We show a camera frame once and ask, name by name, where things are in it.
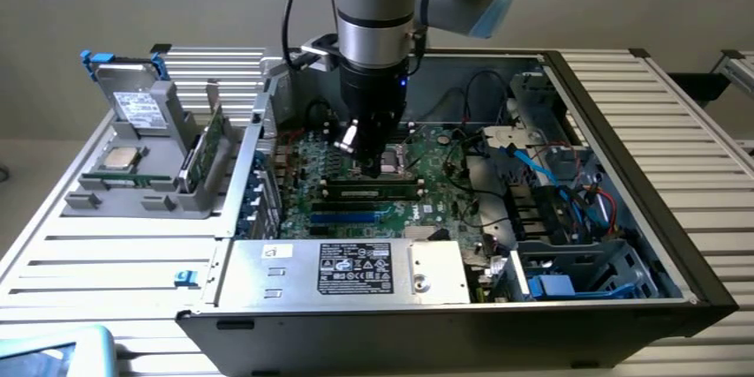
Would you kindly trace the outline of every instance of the robotic arm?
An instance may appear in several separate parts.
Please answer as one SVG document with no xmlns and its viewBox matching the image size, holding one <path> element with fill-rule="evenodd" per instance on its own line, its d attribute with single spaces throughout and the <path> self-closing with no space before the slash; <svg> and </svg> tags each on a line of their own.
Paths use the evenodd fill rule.
<svg viewBox="0 0 754 377">
<path fill-rule="evenodd" d="M 408 76 L 418 70 L 424 55 L 426 28 L 488 38 L 511 1 L 334 0 L 337 38 L 329 38 L 325 51 L 336 56 L 340 96 L 349 112 L 336 147 L 356 157 L 365 175 L 378 175 L 386 138 L 405 108 Z M 416 64 L 409 72 L 412 44 Z"/>
</svg>

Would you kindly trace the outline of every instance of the green circuit board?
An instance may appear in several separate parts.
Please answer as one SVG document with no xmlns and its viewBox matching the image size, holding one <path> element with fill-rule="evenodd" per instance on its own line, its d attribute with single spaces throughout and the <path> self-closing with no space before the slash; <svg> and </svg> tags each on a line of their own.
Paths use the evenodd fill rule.
<svg viewBox="0 0 754 377">
<path fill-rule="evenodd" d="M 440 136 L 445 136 L 441 141 L 446 142 L 450 131 L 444 130 L 441 126 L 425 126 L 417 129 L 408 140 L 388 144 L 386 156 L 390 163 L 398 163 L 398 166 L 392 170 L 388 163 L 382 174 L 377 179 L 372 179 L 360 175 L 356 161 L 341 155 L 313 133 L 304 134 L 293 145 L 286 147 L 288 165 L 281 176 L 285 216 L 280 238 L 401 238 L 409 237 L 416 230 L 425 233 L 445 229 L 450 239 L 458 242 L 462 249 L 473 249 L 481 239 L 481 233 L 478 228 L 468 224 L 478 225 L 478 219 L 470 215 L 462 223 L 460 214 L 474 197 L 453 187 L 442 175 L 442 162 L 454 142 L 440 144 Z M 458 165 L 461 155 L 460 149 L 454 148 L 448 162 Z M 328 200 L 322 196 L 322 179 L 329 183 Z M 469 187 L 466 178 L 453 177 L 453 181 Z M 354 211 L 326 211 L 326 203 L 332 201 L 333 193 L 342 189 L 337 186 L 338 183 L 349 185 L 348 193 L 353 193 L 356 197 L 348 198 L 344 193 L 344 197 L 338 199 L 345 201 L 336 204 L 346 204 L 348 207 L 356 208 Z M 413 199 L 369 200 L 357 197 L 376 194 L 380 199 L 382 196 L 413 196 Z M 312 222 L 312 215 L 364 213 L 374 214 L 373 222 Z"/>
</svg>

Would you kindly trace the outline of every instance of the white slatted table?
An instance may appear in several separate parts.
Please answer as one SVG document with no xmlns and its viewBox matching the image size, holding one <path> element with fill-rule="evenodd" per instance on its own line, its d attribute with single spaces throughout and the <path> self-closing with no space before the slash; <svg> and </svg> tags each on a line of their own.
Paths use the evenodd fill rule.
<svg viewBox="0 0 754 377">
<path fill-rule="evenodd" d="M 198 82 L 212 76 L 206 69 L 224 69 L 226 62 L 236 63 L 225 64 L 234 67 L 230 71 L 257 70 L 258 55 L 242 55 L 253 49 L 205 49 L 204 53 L 214 53 L 209 56 L 189 55 L 186 49 L 176 52 L 185 54 L 168 55 L 165 60 L 181 102 L 194 112 L 205 105 Z M 754 375 L 749 158 L 729 147 L 732 141 L 649 60 L 636 59 L 624 50 L 567 50 L 563 54 L 740 311 L 693 338 L 657 341 L 612 370 L 503 375 Z M 181 70 L 190 72 L 176 74 Z M 244 105 L 252 102 L 256 90 L 256 75 L 240 75 L 248 79 L 238 77 L 236 86 L 221 94 L 224 102 L 237 99 L 238 112 L 230 115 L 237 122 L 250 110 Z M 105 133 L 99 128 L 83 153 L 101 146 Z M 101 322 L 116 336 L 122 375 L 217 376 L 172 321 L 176 310 L 197 299 L 200 290 L 174 289 L 172 277 L 177 269 L 205 269 L 218 216 L 169 225 L 150 220 L 58 218 L 62 202 L 57 193 L 71 176 L 61 179 L 0 262 L 0 338 Z"/>
</svg>

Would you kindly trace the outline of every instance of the sticker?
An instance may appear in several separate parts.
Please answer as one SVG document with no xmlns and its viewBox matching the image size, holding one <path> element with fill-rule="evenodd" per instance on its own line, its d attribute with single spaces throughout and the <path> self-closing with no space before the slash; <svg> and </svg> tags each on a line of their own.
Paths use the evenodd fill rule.
<svg viewBox="0 0 754 377">
<path fill-rule="evenodd" d="M 113 96 L 133 128 L 160 130 L 166 128 L 162 112 L 149 93 L 113 92 Z"/>
<path fill-rule="evenodd" d="M 264 245 L 261 246 L 261 259 L 292 258 L 293 245 Z"/>
<path fill-rule="evenodd" d="M 322 295 L 390 294 L 389 243 L 322 243 L 316 290 Z"/>
</svg>

